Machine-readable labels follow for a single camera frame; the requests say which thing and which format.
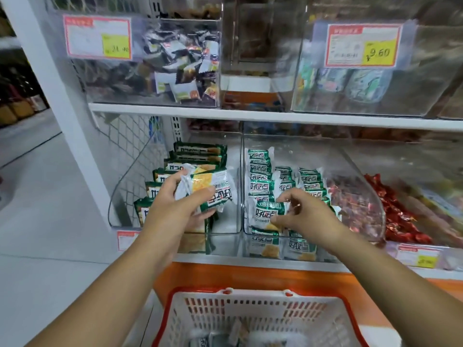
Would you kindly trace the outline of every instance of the shopping basket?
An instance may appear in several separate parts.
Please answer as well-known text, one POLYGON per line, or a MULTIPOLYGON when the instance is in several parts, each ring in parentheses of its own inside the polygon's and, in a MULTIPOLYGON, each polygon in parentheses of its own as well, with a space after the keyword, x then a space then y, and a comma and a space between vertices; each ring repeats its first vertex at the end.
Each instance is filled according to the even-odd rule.
POLYGON ((294 339, 303 341, 298 346, 368 347, 343 297, 232 288, 174 289, 153 347, 185 347, 210 332, 229 333, 237 317, 250 332, 248 346, 294 339))

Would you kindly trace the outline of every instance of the orange trim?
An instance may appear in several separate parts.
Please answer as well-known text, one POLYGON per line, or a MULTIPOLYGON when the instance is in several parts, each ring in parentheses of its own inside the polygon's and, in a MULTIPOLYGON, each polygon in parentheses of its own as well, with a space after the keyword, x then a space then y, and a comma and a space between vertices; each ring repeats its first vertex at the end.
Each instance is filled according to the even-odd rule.
MULTIPOLYGON (((429 280, 463 301, 463 281, 429 280)), ((196 263, 172 263, 154 282, 153 288, 165 306, 176 287, 233 287, 245 290, 324 292, 344 296, 360 325, 391 327, 386 317, 350 273, 234 267, 196 263)))
MULTIPOLYGON (((153 341, 152 347, 157 347, 159 346, 159 342, 161 341, 161 338, 164 335, 164 332, 167 327, 167 320, 169 319, 169 312, 170 312, 170 306, 172 305, 172 300, 174 299, 174 295, 178 292, 205 292, 205 293, 216 293, 221 290, 224 290, 224 288, 202 288, 202 287, 176 287, 174 288, 170 293, 169 297, 167 299, 167 304, 165 305, 164 309, 164 314, 163 314, 163 320, 161 322, 161 326, 159 327, 159 331, 156 335, 156 338, 153 341)), ((307 291, 295 291, 291 290, 290 291, 298 294, 299 296, 304 296, 304 297, 337 297, 340 298, 344 306, 347 310, 347 314, 349 315, 350 318, 350 323, 352 324, 352 327, 354 329, 354 333, 356 335, 356 338, 358 339, 359 343, 363 347, 369 347, 365 339, 363 338, 362 333, 360 332, 360 328, 358 327, 357 321, 355 319, 354 313, 352 312, 352 309, 350 307, 349 301, 342 296, 342 295, 331 295, 327 294, 325 292, 307 292, 307 291)))

